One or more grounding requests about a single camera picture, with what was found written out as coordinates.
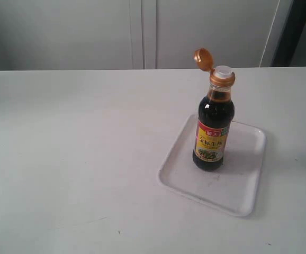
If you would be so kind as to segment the white plastic tray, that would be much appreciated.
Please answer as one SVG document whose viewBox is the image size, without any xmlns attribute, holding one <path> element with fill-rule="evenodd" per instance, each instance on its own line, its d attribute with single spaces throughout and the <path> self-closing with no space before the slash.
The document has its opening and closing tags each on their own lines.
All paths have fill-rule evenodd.
<svg viewBox="0 0 306 254">
<path fill-rule="evenodd" d="M 232 122 L 223 164 L 207 172 L 192 159 L 196 126 L 197 114 L 191 114 L 158 172 L 159 182 L 180 196 L 232 216 L 249 215 L 262 172 L 265 132 Z"/>
</svg>

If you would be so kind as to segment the dark soy sauce bottle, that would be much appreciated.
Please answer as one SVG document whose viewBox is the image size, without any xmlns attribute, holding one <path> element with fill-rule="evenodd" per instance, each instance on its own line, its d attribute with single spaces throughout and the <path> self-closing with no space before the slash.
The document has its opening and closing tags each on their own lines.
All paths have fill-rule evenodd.
<svg viewBox="0 0 306 254">
<path fill-rule="evenodd" d="M 204 171 L 214 171 L 223 163 L 230 124 L 235 115 L 231 88 L 236 77 L 228 66 L 214 66 L 210 52 L 194 53 L 198 67 L 209 73 L 209 91 L 199 103 L 193 162 Z"/>
</svg>

